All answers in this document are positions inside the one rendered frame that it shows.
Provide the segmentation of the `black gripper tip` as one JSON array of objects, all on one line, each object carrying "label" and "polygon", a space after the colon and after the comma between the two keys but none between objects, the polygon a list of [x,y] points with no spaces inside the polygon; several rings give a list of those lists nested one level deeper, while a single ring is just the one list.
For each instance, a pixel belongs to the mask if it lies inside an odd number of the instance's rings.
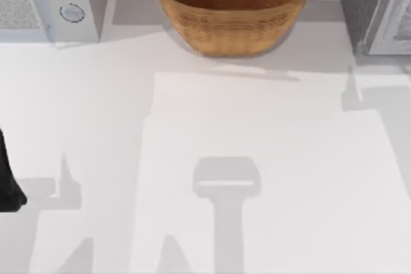
[{"label": "black gripper tip", "polygon": [[0,212],[18,212],[27,201],[12,173],[3,131],[0,129]]}]

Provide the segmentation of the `brown woven basket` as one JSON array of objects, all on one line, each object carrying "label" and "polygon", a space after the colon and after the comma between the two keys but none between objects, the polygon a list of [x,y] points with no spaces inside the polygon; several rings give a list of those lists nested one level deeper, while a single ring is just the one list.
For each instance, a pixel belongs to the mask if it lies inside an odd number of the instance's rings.
[{"label": "brown woven basket", "polygon": [[171,25],[195,51],[250,56],[281,39],[307,0],[159,0]]}]

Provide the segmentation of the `microwave oven knob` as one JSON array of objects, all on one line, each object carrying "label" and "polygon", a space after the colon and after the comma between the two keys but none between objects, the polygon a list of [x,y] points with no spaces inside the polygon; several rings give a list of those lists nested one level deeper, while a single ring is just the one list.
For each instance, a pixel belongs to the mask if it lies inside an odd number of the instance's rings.
[{"label": "microwave oven knob", "polygon": [[83,9],[78,6],[77,4],[69,3],[65,6],[61,6],[59,8],[60,16],[67,22],[77,23],[81,22],[84,17],[85,13]]}]

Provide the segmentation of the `pale microwave oven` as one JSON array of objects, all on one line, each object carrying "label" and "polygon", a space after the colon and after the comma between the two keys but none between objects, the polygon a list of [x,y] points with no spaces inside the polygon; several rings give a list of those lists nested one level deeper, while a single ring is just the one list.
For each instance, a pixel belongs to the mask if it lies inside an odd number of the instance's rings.
[{"label": "pale microwave oven", "polygon": [[[0,0],[0,43],[79,44],[99,42],[108,0]],[[80,6],[81,22],[65,21],[59,8]]]}]

